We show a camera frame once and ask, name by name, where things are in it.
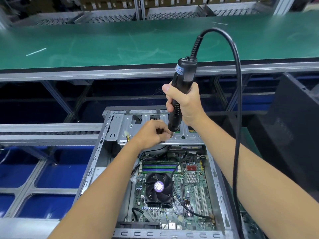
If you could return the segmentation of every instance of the green circuit board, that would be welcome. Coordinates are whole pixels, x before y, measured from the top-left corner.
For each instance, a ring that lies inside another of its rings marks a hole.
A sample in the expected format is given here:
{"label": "green circuit board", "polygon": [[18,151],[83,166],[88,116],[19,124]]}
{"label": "green circuit board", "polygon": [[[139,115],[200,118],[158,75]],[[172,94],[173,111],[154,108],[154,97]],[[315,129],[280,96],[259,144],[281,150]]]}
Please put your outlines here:
{"label": "green circuit board", "polygon": [[[176,156],[176,160],[181,159],[178,155],[173,156]],[[134,207],[144,212],[143,214],[137,212],[138,221],[148,222],[147,214],[151,215],[151,218],[156,222],[160,222],[162,229],[171,229],[169,226],[172,226],[173,229],[181,230],[214,230],[214,220],[200,218],[187,212],[176,197],[170,204],[145,202],[147,175],[149,173],[166,173],[170,176],[172,168],[175,168],[177,163],[178,161],[172,161],[172,156],[170,156],[170,161],[145,162],[139,168],[139,172],[136,172]],[[201,161],[196,156],[189,155],[182,159],[180,167],[174,174],[173,181],[177,196],[184,202],[188,201],[186,206],[190,210],[213,217],[205,172]]]}

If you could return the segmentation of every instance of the green workbench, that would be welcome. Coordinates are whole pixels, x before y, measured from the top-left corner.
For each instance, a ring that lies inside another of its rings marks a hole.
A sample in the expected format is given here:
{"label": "green workbench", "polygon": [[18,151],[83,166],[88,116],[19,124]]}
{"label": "green workbench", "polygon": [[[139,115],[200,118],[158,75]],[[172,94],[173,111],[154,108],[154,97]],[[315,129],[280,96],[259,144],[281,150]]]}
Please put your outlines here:
{"label": "green workbench", "polygon": [[[197,35],[213,26],[231,35],[241,60],[317,58],[318,20],[319,12],[313,11],[14,27],[0,31],[0,69],[176,63],[190,54]],[[197,57],[199,62],[233,60],[216,33],[205,36]]]}

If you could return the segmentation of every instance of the forearm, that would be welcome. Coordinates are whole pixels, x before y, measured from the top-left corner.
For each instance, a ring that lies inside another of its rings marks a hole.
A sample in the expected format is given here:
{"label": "forearm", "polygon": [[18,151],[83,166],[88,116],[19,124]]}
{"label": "forearm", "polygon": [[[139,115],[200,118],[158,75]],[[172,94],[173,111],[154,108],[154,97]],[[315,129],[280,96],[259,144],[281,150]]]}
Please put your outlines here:
{"label": "forearm", "polygon": [[[235,140],[206,115],[193,125],[232,185]],[[271,239],[318,236],[318,203],[280,171],[240,146],[238,197]]]}
{"label": "forearm", "polygon": [[126,144],[54,229],[49,239],[111,238],[138,154],[139,146]]}

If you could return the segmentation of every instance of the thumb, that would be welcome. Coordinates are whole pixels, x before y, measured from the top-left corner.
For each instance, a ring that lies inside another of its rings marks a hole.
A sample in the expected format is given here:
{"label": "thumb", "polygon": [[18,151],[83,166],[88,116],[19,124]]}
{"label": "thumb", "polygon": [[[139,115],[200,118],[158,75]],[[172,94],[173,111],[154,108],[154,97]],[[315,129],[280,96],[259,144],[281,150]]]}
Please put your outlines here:
{"label": "thumb", "polygon": [[167,139],[171,138],[171,135],[169,133],[162,133],[157,135],[159,137],[159,142],[164,142]]}
{"label": "thumb", "polygon": [[177,88],[173,87],[170,84],[165,84],[162,87],[162,90],[166,95],[176,100],[179,104],[185,105],[187,102],[187,95],[180,92]]}

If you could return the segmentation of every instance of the screwdriver label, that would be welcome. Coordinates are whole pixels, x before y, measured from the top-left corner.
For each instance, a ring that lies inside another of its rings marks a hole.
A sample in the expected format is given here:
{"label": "screwdriver label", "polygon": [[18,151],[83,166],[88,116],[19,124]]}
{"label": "screwdriver label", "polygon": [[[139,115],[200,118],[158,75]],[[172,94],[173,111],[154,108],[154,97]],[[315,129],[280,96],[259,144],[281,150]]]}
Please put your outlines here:
{"label": "screwdriver label", "polygon": [[180,75],[183,75],[184,74],[184,69],[182,67],[180,67],[179,65],[176,65],[176,68],[175,68],[176,72]]}

